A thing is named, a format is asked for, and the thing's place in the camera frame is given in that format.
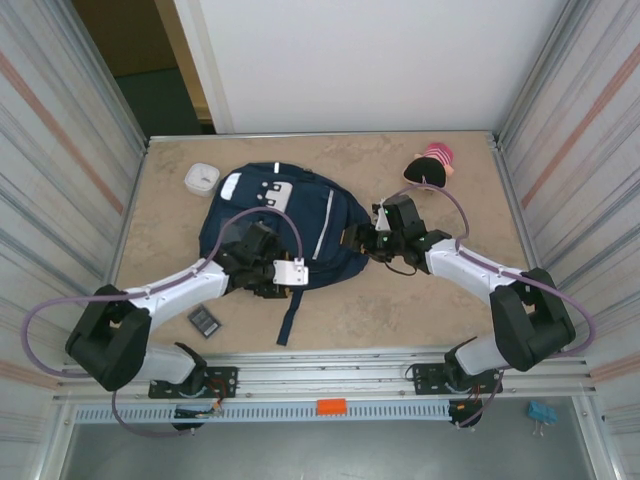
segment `white wall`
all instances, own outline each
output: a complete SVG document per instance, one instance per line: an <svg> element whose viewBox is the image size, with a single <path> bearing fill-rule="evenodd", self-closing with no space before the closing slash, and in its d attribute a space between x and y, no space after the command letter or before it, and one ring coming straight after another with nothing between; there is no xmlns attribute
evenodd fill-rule
<svg viewBox="0 0 640 480"><path fill-rule="evenodd" d="M222 133L500 126L565 0L175 0Z"/></svg>

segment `small black device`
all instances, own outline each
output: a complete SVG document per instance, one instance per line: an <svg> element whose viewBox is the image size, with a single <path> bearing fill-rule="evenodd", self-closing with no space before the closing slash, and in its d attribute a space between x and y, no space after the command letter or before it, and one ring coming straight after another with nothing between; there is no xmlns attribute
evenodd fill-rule
<svg viewBox="0 0 640 480"><path fill-rule="evenodd" d="M209 338L222 326L222 324L211 314L209 310L207 310L207 307L204 305L199 305L198 308L187 315L187 318L204 336L204 338Z"/></svg>

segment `backpack strap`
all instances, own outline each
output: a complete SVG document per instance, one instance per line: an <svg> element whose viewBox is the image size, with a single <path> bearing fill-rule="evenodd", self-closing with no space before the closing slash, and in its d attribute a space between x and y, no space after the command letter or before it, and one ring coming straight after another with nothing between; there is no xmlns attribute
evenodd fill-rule
<svg viewBox="0 0 640 480"><path fill-rule="evenodd" d="M303 293L304 292L302 290L295 290L291 296L289 310L284 314L280 333L278 334L278 341L276 342L278 345L282 345L284 347L289 341L289 334L291 333L291 327L293 327L293 318L296 316L296 312L300 307L300 301L302 300Z"/></svg>

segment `navy blue backpack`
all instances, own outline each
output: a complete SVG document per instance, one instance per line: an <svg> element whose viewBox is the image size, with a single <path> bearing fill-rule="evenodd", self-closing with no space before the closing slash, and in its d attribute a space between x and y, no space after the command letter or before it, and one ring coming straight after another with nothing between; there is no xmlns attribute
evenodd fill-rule
<svg viewBox="0 0 640 480"><path fill-rule="evenodd" d="M335 182L286 163L250 163L227 175L213 198L211 209L200 232L200 256L213 249L222 225L231 217L257 206L272 206L284 211L298 227L302 237L309 283L293 287L278 345L286 345L304 290L326 287L356 276L368 257L340 245L342 232L354 224L370 222L367 211ZM256 212L231 225L224 243L240 240L251 223L262 222L276 231L284 248L297 252L291 227L277 214Z"/></svg>

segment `corrugated metal wall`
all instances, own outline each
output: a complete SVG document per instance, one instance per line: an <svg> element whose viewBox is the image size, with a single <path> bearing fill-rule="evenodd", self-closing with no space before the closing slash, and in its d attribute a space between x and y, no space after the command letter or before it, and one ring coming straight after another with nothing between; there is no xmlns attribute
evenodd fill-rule
<svg viewBox="0 0 640 480"><path fill-rule="evenodd" d="M74 13L0 3L0 478L26 475L56 385L22 353L22 317L103 283L145 150ZM64 359L79 312L34 323L45 362Z"/></svg>
<svg viewBox="0 0 640 480"><path fill-rule="evenodd" d="M586 357L640 478L640 2L580 8L500 138L539 263L596 316Z"/></svg>

